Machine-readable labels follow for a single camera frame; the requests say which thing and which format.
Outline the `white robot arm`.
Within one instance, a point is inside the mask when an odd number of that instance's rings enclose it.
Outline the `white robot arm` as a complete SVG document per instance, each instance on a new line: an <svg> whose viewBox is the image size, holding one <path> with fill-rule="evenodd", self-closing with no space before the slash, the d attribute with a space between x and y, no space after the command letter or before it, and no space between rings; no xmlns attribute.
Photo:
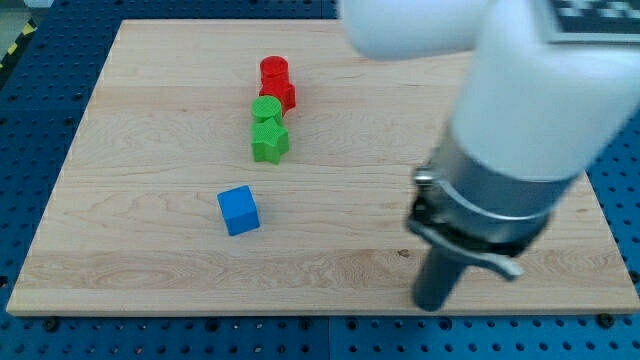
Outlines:
<svg viewBox="0 0 640 360"><path fill-rule="evenodd" d="M343 1L367 58L472 51L407 219L430 245L414 303L438 310L469 266L507 280L560 198L639 106L639 8L606 1Z"/></svg>

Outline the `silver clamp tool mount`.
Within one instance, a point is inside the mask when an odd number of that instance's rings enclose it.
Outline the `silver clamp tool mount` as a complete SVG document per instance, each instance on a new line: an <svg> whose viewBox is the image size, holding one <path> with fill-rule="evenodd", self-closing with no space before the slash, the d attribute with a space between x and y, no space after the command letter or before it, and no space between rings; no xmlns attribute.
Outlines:
<svg viewBox="0 0 640 360"><path fill-rule="evenodd" d="M544 229L574 179L505 175L479 162L447 129L429 162L414 172L407 225L431 246L423 272L456 279L475 266L518 278L524 270L514 258Z"/></svg>

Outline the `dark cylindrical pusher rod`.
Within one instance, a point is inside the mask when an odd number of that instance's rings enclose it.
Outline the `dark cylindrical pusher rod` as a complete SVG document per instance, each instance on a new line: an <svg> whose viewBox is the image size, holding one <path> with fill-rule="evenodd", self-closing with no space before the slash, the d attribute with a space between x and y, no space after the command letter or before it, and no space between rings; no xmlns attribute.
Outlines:
<svg viewBox="0 0 640 360"><path fill-rule="evenodd" d="M412 287L412 300L425 311L439 310L466 270L440 248L432 247L423 261Z"/></svg>

